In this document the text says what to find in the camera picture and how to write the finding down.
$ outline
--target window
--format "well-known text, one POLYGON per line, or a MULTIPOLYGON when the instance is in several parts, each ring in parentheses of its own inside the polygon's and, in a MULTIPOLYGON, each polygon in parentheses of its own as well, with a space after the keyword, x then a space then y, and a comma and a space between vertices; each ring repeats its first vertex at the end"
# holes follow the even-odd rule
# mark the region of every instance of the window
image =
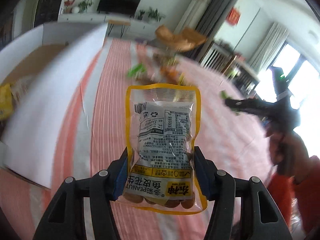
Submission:
MULTIPOLYGON (((270 66, 283 69, 288 79, 288 88, 292 93, 290 102, 292 108, 300 109, 301 125, 294 131, 303 139, 309 156, 318 155, 320 151, 320 79, 319 72, 311 65, 304 55, 293 46, 285 43, 270 66)), ((260 83, 256 87, 257 94, 268 102, 276 102, 273 87, 272 72, 268 68, 259 75, 260 83)))
MULTIPOLYGON (((284 76, 289 82, 288 88, 293 94, 290 98, 291 106, 298 109, 318 80, 318 71, 304 55, 288 43, 282 46, 270 66, 282 68, 284 76)), ((260 73, 259 78, 261 81, 255 89, 259 97, 267 102, 276 102, 271 70, 268 68, 264 73, 260 73)))

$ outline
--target red flowers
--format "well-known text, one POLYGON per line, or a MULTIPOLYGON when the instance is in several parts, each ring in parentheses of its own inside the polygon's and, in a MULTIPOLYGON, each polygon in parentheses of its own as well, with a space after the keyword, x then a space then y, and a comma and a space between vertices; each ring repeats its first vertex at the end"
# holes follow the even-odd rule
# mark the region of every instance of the red flowers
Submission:
POLYGON ((75 0, 65 0, 64 1, 64 6, 69 8, 73 5, 73 3, 75 2, 75 0))

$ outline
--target potted plant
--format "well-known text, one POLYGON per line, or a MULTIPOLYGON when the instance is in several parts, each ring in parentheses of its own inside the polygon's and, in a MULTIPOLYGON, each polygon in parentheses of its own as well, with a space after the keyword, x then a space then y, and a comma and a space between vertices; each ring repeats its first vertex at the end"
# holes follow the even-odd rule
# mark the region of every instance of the potted plant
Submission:
POLYGON ((149 7, 148 10, 149 22, 160 22, 162 18, 165 18, 165 15, 158 12, 158 9, 153 10, 152 7, 149 7))
POLYGON ((142 20, 145 13, 146 13, 145 10, 139 10, 138 20, 142 20))
POLYGON ((65 0, 64 1, 64 7, 66 10, 66 13, 70 13, 71 12, 71 7, 73 5, 73 3, 75 2, 75 0, 65 0))
POLYGON ((87 12, 88 7, 91 7, 92 5, 92 0, 82 0, 80 3, 78 3, 78 7, 80 8, 81 12, 87 12))

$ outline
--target white cabinet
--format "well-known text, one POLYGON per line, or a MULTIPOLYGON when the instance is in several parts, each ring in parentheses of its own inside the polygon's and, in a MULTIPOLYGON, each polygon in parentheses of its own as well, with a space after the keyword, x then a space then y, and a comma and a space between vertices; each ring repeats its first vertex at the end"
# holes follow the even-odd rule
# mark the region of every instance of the white cabinet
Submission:
POLYGON ((95 13, 70 13, 61 14, 58 17, 58 22, 85 22, 85 23, 103 23, 106 16, 104 14, 95 13))
POLYGON ((131 25, 125 31, 127 36, 141 37, 152 40, 156 37, 155 31, 158 28, 157 24, 150 24, 144 21, 130 19, 125 16, 106 15, 98 13, 70 13, 61 14, 58 17, 58 22, 84 22, 84 23, 103 23, 109 20, 130 22, 131 25))
POLYGON ((134 35, 148 36, 154 38, 157 25, 152 25, 143 21, 133 20, 129 32, 134 35))

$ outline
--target pink striped tablecloth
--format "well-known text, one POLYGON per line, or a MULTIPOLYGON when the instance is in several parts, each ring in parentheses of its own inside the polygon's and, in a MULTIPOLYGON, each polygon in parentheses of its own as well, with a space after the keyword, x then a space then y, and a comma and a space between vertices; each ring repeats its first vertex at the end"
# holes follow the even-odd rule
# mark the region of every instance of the pink striped tablecloth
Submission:
MULTIPOLYGON (((57 138, 52 188, 44 190, 0 170, 0 205, 22 240, 30 240, 41 216, 63 179, 83 179, 107 168, 125 148, 125 93, 132 81, 126 72, 143 62, 152 73, 153 49, 133 41, 107 39, 88 67, 57 138)), ((259 120, 248 114, 235 116, 223 105, 219 93, 226 90, 241 98, 223 76, 201 68, 196 62, 180 59, 178 68, 199 87, 202 99, 201 127, 196 139, 204 156, 232 176, 264 180, 270 169, 267 139, 259 120)), ((119 203, 112 209, 121 239, 203 239, 213 203, 200 214, 163 215, 119 203)), ((94 239, 89 200, 84 201, 87 238, 94 239)), ((240 217, 236 199, 235 220, 240 217)))

